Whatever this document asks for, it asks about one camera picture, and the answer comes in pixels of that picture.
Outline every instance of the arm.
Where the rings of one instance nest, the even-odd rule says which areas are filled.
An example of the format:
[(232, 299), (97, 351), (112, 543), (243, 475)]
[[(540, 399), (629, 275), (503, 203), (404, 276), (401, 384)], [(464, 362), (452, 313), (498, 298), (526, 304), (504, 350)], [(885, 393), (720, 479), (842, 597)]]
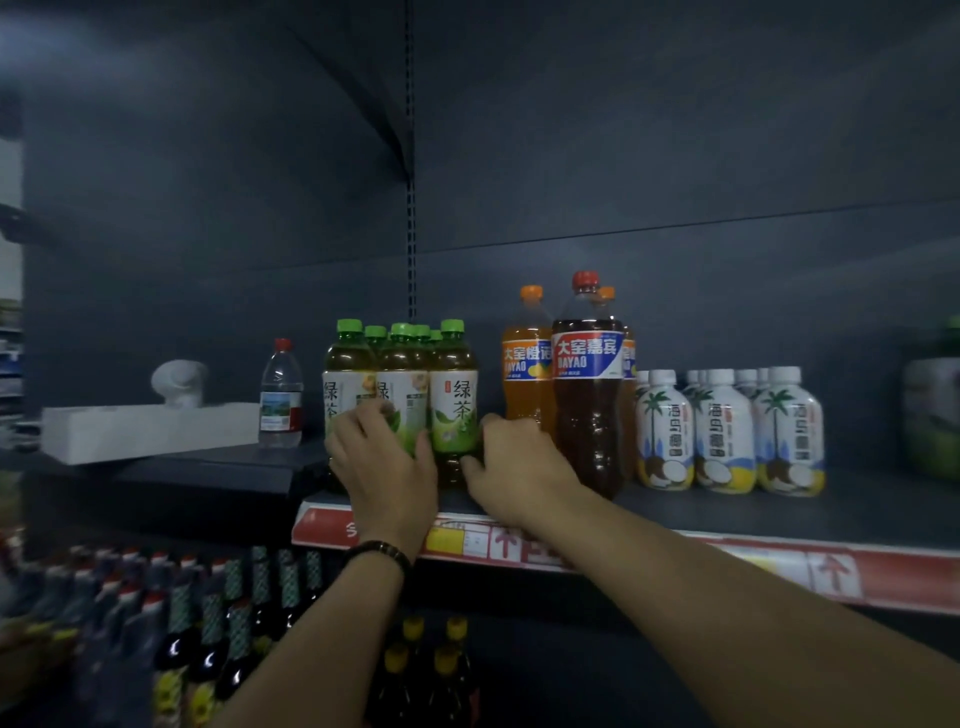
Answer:
[[(360, 542), (386, 541), (411, 563), (437, 515), (437, 470), (425, 432), (411, 458), (382, 400), (340, 415), (327, 436), (330, 467), (347, 488)], [(215, 728), (355, 728), (403, 586), (387, 556), (351, 559), (324, 595), (217, 716)]]
[(593, 581), (719, 725), (956, 724), (947, 657), (604, 500), (530, 421), (485, 420), (484, 442), (473, 496)]

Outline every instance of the hand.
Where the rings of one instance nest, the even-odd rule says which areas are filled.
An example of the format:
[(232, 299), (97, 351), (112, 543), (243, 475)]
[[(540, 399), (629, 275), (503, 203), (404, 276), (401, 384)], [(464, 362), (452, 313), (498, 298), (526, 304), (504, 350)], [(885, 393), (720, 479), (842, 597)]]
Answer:
[(534, 531), (532, 516), (583, 488), (535, 420), (487, 415), (480, 425), (485, 465), (469, 455), (460, 463), (470, 495), (498, 521)]
[(324, 444), (360, 541), (386, 541), (413, 563), (437, 517), (437, 465), (426, 430), (417, 436), (416, 459), (400, 446), (384, 418), (392, 407), (367, 400), (337, 415)]

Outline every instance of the price tag strip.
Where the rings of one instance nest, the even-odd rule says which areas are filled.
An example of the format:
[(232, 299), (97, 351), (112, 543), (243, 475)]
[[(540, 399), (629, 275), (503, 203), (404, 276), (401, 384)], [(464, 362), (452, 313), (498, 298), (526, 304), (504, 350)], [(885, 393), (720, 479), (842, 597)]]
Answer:
[[(737, 558), (850, 604), (960, 616), (960, 551), (800, 541), (681, 531)], [(357, 544), (345, 504), (300, 505), (292, 542), (316, 548)], [(421, 555), (427, 559), (539, 571), (574, 572), (556, 551), (489, 516), (440, 513)]]

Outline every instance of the bracelet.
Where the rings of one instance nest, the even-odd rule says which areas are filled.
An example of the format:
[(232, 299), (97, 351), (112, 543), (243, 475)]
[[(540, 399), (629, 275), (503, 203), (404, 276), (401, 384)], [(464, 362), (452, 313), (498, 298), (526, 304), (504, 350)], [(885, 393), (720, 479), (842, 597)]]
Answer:
[(386, 541), (365, 541), (363, 544), (360, 544), (360, 546), (354, 546), (347, 551), (346, 556), (344, 556), (344, 566), (346, 566), (354, 556), (359, 556), (361, 553), (367, 553), (368, 551), (377, 551), (384, 556), (392, 558), (400, 567), (400, 570), (403, 571), (404, 579), (410, 575), (410, 571), (413, 569), (413, 565), (410, 563), (407, 555)]

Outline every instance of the yellow bottle cap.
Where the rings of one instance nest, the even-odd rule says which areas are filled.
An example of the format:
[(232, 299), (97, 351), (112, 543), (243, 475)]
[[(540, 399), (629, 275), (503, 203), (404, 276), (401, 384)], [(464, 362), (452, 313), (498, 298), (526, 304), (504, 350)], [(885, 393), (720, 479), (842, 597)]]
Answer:
[(407, 658), (410, 652), (406, 644), (394, 644), (383, 653), (383, 667), (393, 675), (400, 674), (407, 668)]
[(403, 639), (414, 643), (423, 637), (423, 617), (414, 615), (403, 621)]
[(451, 617), (446, 621), (446, 638), (461, 642), (467, 638), (467, 618)]
[(437, 651), (433, 653), (433, 667), (442, 677), (449, 677), (456, 673), (459, 659), (460, 652), (452, 644), (437, 647)]

